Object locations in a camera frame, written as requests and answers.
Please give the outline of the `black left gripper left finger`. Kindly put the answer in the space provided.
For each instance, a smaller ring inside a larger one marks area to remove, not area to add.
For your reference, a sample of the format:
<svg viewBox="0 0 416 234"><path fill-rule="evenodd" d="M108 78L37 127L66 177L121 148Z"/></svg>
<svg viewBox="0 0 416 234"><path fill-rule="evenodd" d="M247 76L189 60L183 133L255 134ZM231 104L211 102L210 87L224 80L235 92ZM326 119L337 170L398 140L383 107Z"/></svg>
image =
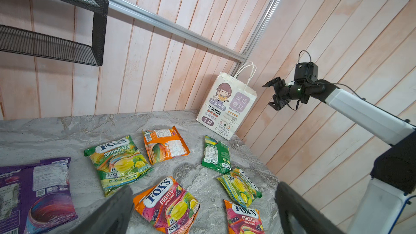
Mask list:
<svg viewBox="0 0 416 234"><path fill-rule="evenodd" d="M134 209L133 192L123 186L74 228L73 234L125 234Z"/></svg>

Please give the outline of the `green Fox's spring tea bag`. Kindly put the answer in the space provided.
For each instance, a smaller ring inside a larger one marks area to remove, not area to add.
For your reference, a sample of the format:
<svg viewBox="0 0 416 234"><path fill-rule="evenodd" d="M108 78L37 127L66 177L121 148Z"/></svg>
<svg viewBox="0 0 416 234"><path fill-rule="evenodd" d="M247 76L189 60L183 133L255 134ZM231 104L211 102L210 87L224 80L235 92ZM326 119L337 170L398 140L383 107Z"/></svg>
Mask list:
<svg viewBox="0 0 416 234"><path fill-rule="evenodd" d="M152 169L129 135L87 148L84 150L84 156L92 161L105 197L137 181Z"/></svg>

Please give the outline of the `purple Fox's berries candy bag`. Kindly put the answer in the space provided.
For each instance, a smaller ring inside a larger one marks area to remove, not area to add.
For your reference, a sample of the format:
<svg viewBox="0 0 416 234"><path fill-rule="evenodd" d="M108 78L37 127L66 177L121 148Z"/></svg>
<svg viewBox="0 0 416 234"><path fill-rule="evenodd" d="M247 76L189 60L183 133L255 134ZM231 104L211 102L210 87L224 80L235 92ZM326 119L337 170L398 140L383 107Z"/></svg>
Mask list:
<svg viewBox="0 0 416 234"><path fill-rule="evenodd" d="M70 158L1 168L1 233L43 234L78 218Z"/></svg>

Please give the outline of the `white printed paper bag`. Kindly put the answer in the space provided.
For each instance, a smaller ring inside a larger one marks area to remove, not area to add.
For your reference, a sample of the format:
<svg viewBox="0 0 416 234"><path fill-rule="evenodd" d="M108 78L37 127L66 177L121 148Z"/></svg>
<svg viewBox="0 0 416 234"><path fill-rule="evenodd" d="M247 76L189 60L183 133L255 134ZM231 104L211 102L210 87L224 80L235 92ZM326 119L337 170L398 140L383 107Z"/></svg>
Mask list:
<svg viewBox="0 0 416 234"><path fill-rule="evenodd" d="M257 99L257 93L249 87L256 70L256 65L250 62L234 76L221 72L201 106L197 121L230 140Z"/></svg>

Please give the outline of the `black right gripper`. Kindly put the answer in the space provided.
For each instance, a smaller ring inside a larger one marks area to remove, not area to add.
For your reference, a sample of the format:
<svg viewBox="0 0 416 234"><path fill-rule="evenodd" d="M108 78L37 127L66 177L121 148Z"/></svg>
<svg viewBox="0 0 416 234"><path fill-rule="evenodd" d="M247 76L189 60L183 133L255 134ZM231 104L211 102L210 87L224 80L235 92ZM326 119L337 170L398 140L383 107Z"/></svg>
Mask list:
<svg viewBox="0 0 416 234"><path fill-rule="evenodd" d="M288 86L280 77L266 82L262 87L268 88L271 86L274 86L275 94L268 105L276 111L283 109L291 100L298 100L307 104L310 96L323 93L325 90L325 86L319 83L294 83Z"/></svg>

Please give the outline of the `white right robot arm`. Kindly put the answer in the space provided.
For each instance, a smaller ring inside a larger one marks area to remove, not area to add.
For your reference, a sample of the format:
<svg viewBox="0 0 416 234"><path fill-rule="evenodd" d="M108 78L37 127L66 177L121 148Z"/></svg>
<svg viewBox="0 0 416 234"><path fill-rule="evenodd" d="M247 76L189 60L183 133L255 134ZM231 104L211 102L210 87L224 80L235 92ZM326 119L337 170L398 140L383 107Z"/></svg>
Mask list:
<svg viewBox="0 0 416 234"><path fill-rule="evenodd" d="M330 224L348 221L350 234L388 234L416 191L416 78L409 75L372 104L326 80L280 78L267 83L271 107L282 114L291 100L314 98L326 119L310 115L267 167Z"/></svg>

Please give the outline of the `orange candy bag back side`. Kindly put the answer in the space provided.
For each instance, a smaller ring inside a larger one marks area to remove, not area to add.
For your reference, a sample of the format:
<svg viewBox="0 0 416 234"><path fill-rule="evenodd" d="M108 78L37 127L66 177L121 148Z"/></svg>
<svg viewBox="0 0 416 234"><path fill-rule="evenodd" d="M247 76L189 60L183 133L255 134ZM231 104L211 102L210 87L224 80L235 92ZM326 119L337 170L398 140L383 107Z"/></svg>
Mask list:
<svg viewBox="0 0 416 234"><path fill-rule="evenodd" d="M190 154L189 148L175 126L162 130L146 130L142 133L151 165Z"/></svg>

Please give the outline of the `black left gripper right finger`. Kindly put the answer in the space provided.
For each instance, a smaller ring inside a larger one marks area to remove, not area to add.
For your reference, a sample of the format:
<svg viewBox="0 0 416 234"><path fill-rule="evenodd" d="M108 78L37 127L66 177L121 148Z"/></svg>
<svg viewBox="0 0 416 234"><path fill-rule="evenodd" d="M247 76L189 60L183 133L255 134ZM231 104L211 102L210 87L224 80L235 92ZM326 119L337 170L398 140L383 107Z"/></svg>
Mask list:
<svg viewBox="0 0 416 234"><path fill-rule="evenodd" d="M278 183L275 201L285 234L343 233L285 182Z"/></svg>

